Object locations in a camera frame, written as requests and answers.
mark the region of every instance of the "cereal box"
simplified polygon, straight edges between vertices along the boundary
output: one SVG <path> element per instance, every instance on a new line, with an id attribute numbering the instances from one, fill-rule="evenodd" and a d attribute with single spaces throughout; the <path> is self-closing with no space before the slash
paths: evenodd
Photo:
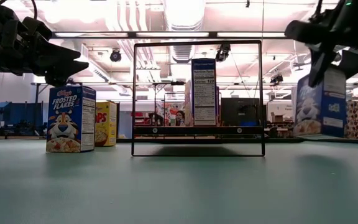
<path id="1" fill-rule="evenodd" d="M 51 88 L 47 152 L 94 150 L 96 91 L 85 86 Z"/>
<path id="2" fill-rule="evenodd" d="M 117 141 L 117 104 L 96 103 L 96 146 L 115 146 Z"/>
<path id="3" fill-rule="evenodd" d="M 329 68 L 314 88 L 309 75 L 298 82 L 294 136 L 304 138 L 344 137 L 346 125 L 346 77 Z"/>

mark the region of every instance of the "person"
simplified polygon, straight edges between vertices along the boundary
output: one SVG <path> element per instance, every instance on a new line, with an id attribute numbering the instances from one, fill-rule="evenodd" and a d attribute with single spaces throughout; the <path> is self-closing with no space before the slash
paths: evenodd
<path id="1" fill-rule="evenodd" d="M 175 126 L 184 126 L 185 125 L 185 112 L 178 111 L 176 115 L 176 124 Z"/>

